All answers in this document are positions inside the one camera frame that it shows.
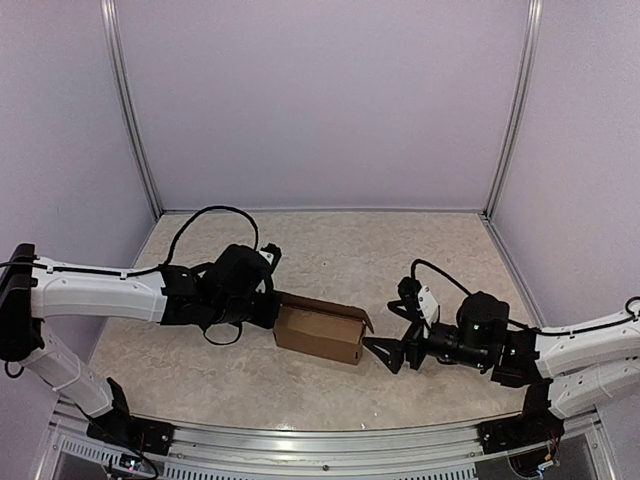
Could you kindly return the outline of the brown cardboard box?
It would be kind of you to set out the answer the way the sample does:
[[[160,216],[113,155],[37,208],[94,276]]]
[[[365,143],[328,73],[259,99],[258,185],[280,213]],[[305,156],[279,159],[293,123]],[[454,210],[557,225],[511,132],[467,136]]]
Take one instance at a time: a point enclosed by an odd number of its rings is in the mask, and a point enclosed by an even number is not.
[[[278,347],[348,365],[359,364],[367,332],[374,326],[364,309],[290,293],[273,327]]]

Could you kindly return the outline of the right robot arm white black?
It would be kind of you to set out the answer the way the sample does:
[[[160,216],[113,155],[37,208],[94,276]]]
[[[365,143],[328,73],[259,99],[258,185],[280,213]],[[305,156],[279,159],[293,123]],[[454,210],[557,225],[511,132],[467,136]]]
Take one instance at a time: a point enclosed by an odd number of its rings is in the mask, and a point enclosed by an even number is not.
[[[609,316],[564,327],[535,328],[509,317],[507,303],[485,292],[466,297],[455,324],[440,320],[428,288],[388,304],[408,321],[400,339],[366,337],[364,346],[392,372],[417,370],[427,357],[489,373],[507,388],[526,388],[529,407],[513,419],[511,433],[535,442],[551,424],[639,384],[639,299]]]

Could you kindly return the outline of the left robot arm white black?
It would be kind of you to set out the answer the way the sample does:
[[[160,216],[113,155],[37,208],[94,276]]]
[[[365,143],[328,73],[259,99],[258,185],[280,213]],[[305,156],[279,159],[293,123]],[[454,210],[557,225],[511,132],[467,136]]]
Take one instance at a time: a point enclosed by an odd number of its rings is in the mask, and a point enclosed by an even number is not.
[[[45,321],[52,317],[117,317],[207,332],[250,323],[270,329],[279,310],[273,272],[281,250],[232,244],[213,262],[109,270],[39,257],[19,245],[1,275],[1,358],[31,370],[72,400],[121,445],[140,434],[122,388],[95,373]]]

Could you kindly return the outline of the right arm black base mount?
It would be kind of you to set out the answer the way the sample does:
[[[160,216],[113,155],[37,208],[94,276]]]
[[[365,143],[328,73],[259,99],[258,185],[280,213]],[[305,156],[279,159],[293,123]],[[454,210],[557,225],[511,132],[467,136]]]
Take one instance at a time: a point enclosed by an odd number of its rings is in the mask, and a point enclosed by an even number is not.
[[[564,421],[548,411],[485,421],[478,424],[476,430],[485,454],[558,439],[565,433]]]

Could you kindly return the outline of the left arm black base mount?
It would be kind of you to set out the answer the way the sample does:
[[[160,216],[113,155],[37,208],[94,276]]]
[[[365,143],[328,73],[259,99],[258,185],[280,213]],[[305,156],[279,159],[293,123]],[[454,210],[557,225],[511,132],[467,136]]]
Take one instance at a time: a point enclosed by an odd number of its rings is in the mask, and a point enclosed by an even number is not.
[[[87,436],[132,452],[166,456],[176,427],[167,422],[131,416],[124,420],[106,415],[89,420]]]

